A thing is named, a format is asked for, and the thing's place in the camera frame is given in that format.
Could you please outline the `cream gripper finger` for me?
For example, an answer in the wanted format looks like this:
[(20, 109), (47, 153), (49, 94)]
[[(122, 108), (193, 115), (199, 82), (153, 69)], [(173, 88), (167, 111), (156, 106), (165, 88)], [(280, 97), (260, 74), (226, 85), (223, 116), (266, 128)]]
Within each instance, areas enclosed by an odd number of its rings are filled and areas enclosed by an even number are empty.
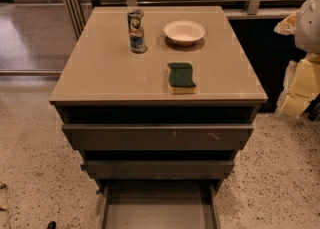
[(294, 35), (298, 14), (299, 11), (296, 11), (288, 15), (275, 26), (274, 32), (285, 36)]
[(290, 61), (279, 97), (279, 111), (300, 117), (319, 94), (320, 56), (307, 54), (299, 62)]

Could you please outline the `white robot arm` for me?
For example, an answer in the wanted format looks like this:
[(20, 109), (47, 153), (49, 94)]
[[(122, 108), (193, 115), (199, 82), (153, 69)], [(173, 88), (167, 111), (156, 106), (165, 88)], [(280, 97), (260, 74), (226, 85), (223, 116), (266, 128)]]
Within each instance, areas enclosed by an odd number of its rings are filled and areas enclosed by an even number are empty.
[(293, 35), (295, 46), (306, 52), (299, 62), (289, 62), (277, 102), (280, 113), (299, 117), (320, 94), (320, 0), (306, 0), (274, 31)]

